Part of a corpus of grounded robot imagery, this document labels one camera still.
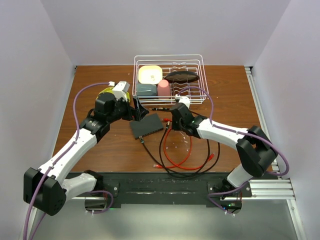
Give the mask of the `black network switch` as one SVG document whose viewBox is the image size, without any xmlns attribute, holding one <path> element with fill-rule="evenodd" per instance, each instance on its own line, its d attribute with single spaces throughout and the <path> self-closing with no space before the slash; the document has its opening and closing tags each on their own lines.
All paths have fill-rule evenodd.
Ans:
<svg viewBox="0 0 320 240">
<path fill-rule="evenodd" d="M 129 123 L 135 140 L 140 137 L 146 137 L 164 129 L 163 123 L 157 113 L 145 116 L 141 121 L 132 121 Z"/>
</svg>

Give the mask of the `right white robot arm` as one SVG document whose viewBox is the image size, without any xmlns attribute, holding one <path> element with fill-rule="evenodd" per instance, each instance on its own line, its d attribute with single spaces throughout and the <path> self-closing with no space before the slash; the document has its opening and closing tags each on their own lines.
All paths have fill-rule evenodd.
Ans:
<svg viewBox="0 0 320 240">
<path fill-rule="evenodd" d="M 184 103 L 176 103 L 169 109 L 172 128 L 188 136 L 212 140 L 237 151 L 240 164 L 218 184 L 213 194 L 235 196 L 252 178 L 262 177 L 278 154 L 270 140 L 258 126 L 249 129 L 231 127 L 192 112 Z"/>
</svg>

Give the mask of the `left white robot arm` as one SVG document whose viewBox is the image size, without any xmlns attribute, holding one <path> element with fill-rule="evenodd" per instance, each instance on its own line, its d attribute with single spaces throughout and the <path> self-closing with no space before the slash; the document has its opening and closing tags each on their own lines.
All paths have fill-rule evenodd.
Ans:
<svg viewBox="0 0 320 240">
<path fill-rule="evenodd" d="M 29 168 L 23 176 L 23 200 L 30 206 L 54 216 L 70 199 L 84 193 L 99 196 L 104 190 L 103 177 L 87 170 L 68 179 L 67 175 L 82 156 L 93 148 L 118 120 L 141 121 L 149 111 L 137 97 L 131 106 L 125 97 L 99 94 L 94 108 L 81 122 L 69 142 L 38 169 Z"/>
</svg>

